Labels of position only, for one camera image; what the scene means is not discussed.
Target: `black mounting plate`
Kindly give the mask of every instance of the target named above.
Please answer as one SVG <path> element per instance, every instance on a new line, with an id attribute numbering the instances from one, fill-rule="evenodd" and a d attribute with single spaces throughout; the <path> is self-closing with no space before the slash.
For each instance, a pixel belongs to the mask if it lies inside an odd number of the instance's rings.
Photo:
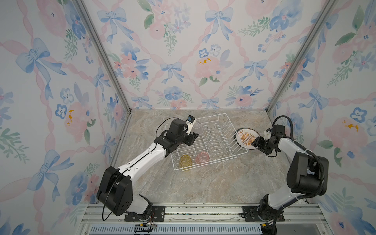
<path id="1" fill-rule="evenodd" d="M 242 209 L 243 209 L 243 213 L 247 214 L 248 212 L 250 212 L 253 208 L 255 208 L 257 206 L 242 206 Z M 263 222 L 263 220 L 261 220 L 258 216 L 257 216 L 257 211 L 249 214 L 248 216 L 246 216 L 245 218 L 245 221 L 246 222 Z M 285 217 L 283 216 L 283 214 L 281 214 L 277 221 L 285 221 Z"/>
<path id="2" fill-rule="evenodd" d="M 164 216 L 165 216 L 165 206 L 152 206 L 152 214 L 154 213 L 154 216 L 152 218 L 153 222 L 163 222 Z M 141 222 L 133 212 L 125 213 L 125 222 Z"/>

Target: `gray marble surface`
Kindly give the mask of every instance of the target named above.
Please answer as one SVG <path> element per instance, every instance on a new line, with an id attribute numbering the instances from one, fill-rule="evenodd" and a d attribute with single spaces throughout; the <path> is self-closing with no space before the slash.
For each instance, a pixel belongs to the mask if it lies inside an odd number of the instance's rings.
<path id="1" fill-rule="evenodd" d="M 156 128 L 167 118 L 185 120 L 188 115 L 200 118 L 220 113 L 227 113 L 235 129 L 248 127 L 262 134 L 271 127 L 265 111 L 136 110 L 115 165 L 124 165 L 148 148 Z M 258 150 L 188 171 L 174 170 L 168 156 L 139 178 L 133 192 L 152 202 L 258 203 L 286 182 L 288 168 L 285 155 L 268 158 Z"/>

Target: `light blue vented panel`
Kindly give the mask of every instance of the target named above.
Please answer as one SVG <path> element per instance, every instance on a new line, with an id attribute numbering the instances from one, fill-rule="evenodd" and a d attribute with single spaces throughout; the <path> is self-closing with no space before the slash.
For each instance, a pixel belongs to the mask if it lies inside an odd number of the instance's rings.
<path id="1" fill-rule="evenodd" d="M 90 235 L 134 234 L 133 224 L 94 224 Z M 137 234 L 145 228 L 136 227 Z M 259 224 L 158 224 L 150 234 L 262 234 Z"/>

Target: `wall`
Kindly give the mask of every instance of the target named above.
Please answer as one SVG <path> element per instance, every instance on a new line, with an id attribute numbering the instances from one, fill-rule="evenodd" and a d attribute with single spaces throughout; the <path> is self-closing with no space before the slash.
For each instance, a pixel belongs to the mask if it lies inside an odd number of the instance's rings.
<path id="1" fill-rule="evenodd" d="M 325 0 L 84 2 L 133 108 L 260 109 Z"/>
<path id="2" fill-rule="evenodd" d="M 0 6 L 0 234 L 75 234 L 124 110 L 70 1 Z"/>
<path id="3" fill-rule="evenodd" d="M 329 159 L 327 192 L 313 201 L 334 234 L 376 234 L 376 1 L 335 8 L 270 118 L 291 117 L 294 137 Z"/>

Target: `plate with orange sunburst pattern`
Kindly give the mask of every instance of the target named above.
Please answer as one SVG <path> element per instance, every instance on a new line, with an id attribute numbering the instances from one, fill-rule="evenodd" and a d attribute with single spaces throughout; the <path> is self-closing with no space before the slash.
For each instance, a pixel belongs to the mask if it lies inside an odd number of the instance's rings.
<path id="1" fill-rule="evenodd" d="M 260 134 L 249 128 L 240 128 L 237 130 L 238 134 L 234 135 L 236 143 L 248 150 L 257 149 L 258 147 L 252 146 L 252 143 L 255 141 L 256 137 L 259 137 Z"/>

